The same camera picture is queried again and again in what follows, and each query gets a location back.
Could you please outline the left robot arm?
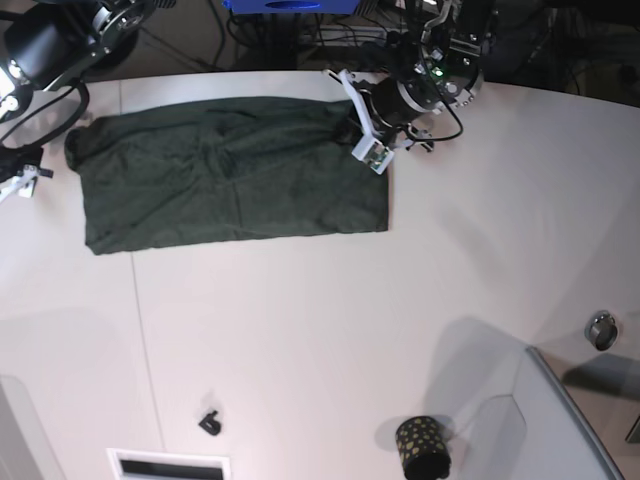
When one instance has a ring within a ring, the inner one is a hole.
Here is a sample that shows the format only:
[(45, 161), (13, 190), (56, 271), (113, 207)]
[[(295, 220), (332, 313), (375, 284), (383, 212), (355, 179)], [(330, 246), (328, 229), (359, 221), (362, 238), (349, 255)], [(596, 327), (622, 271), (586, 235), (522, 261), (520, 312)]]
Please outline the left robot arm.
[[(367, 68), (385, 78), (373, 84), (357, 81), (374, 136), (383, 145), (431, 150), (462, 135), (456, 111), (472, 101), (482, 81), (481, 58), (495, 32), (493, 1), (407, 1), (402, 14), (406, 31), (359, 48)], [(427, 115), (449, 113), (457, 130), (434, 137), (417, 127)]]

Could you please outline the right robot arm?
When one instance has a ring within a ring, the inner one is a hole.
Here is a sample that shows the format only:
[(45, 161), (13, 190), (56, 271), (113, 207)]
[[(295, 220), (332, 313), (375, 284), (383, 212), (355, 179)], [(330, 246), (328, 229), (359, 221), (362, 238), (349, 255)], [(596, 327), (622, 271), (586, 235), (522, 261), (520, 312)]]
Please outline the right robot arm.
[(84, 77), (121, 63), (135, 47), (138, 30), (161, 1), (37, 1), (23, 13), (3, 11), (1, 122), (24, 123), (73, 92), (79, 105), (71, 116), (39, 139), (18, 147), (1, 146), (1, 200), (29, 198), (40, 178), (46, 144), (69, 130), (86, 112), (90, 94)]

